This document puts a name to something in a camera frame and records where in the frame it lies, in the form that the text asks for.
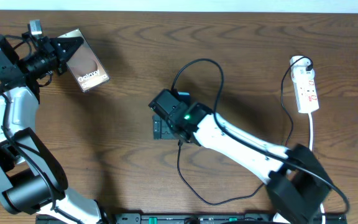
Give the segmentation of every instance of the power strip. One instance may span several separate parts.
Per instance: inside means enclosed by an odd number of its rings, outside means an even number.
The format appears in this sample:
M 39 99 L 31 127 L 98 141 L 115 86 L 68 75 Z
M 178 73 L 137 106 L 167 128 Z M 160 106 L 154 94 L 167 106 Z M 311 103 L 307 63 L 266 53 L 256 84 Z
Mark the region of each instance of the power strip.
M 301 57 L 292 57 L 290 65 Z M 306 70 L 310 63 L 309 59 L 303 58 L 291 67 L 291 79 L 295 89 L 296 105 L 299 113 L 311 113 L 319 108 L 314 83 L 314 69 Z

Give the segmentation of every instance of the white power cord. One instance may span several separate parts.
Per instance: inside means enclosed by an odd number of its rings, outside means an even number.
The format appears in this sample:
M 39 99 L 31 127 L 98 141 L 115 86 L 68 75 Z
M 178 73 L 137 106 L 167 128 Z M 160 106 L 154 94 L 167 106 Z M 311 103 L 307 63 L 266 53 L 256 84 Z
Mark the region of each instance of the white power cord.
M 310 127 L 310 138 L 309 138 L 309 149 L 312 151 L 313 150 L 313 118 L 311 117 L 311 112 L 308 113 L 309 115 L 309 127 Z M 320 210 L 321 213 L 324 214 L 325 210 L 324 210 L 324 206 L 323 203 L 320 204 Z M 321 224 L 326 224 L 326 216 L 323 215 L 321 217 Z

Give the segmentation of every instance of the wooden surface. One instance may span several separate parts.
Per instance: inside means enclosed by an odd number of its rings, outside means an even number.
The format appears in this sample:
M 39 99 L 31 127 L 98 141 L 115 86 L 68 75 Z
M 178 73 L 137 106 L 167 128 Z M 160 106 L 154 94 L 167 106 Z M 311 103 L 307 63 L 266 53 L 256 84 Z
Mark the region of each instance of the wooden surface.
M 280 107 L 280 81 L 292 55 L 311 57 L 320 109 L 313 113 L 314 153 L 349 197 L 349 223 L 358 223 L 358 15 L 146 12 L 0 11 L 0 34 L 20 35 L 31 19 L 55 37 L 80 28 L 111 81 L 82 93 L 71 74 L 43 88 L 37 135 L 63 166 L 71 187 L 113 212 L 234 213 L 272 210 L 265 190 L 218 207 L 196 198 L 176 170 L 176 141 L 152 139 L 148 103 L 170 87 L 187 62 L 208 57 L 226 74 L 218 110 L 246 131 L 282 144 L 290 122 Z M 177 87 L 212 106 L 219 85 L 215 67 L 190 67 Z M 285 104 L 295 121 L 290 145 L 308 143 L 308 117 L 296 110 L 293 83 Z M 247 195 L 254 175 L 218 152 L 186 145 L 181 168 L 206 199 Z M 340 211 L 334 192 L 324 202 Z M 0 205 L 0 222 L 33 223 Z

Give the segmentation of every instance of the white background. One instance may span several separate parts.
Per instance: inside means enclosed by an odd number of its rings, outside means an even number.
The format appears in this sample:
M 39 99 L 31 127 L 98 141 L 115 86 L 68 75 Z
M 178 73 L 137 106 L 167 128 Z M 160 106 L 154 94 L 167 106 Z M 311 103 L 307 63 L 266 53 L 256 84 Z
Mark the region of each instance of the white background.
M 0 0 L 0 9 L 358 13 L 358 0 Z

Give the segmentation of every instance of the brown tabletop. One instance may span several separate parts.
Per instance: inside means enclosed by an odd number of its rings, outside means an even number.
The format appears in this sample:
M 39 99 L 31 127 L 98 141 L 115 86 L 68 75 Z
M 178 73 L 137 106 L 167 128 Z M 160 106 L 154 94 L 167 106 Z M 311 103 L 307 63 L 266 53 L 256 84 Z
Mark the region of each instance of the brown tabletop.
M 226 76 L 218 111 L 245 131 L 282 144 L 290 122 L 280 107 L 280 81 L 291 56 L 307 55 L 315 64 L 320 104 L 313 113 L 314 153 L 349 197 L 349 223 L 358 223 L 358 15 L 0 11 L 0 34 L 20 35 L 31 19 L 40 19 L 49 37 L 80 28 L 111 76 L 89 93 L 70 73 L 41 89 L 37 135 L 81 194 L 112 212 L 273 211 L 264 189 L 218 207 L 196 198 L 177 174 L 177 142 L 153 140 L 147 105 L 184 64 L 212 58 Z M 177 87 L 212 106 L 219 82 L 216 68 L 204 62 L 184 72 Z M 295 121 L 289 145 L 307 145 L 308 116 L 297 112 L 289 78 L 284 92 Z M 182 173 L 206 200 L 247 195 L 260 184 L 218 152 L 183 149 Z M 324 206 L 328 212 L 344 207 L 334 192 Z M 34 220 L 0 205 L 0 223 Z

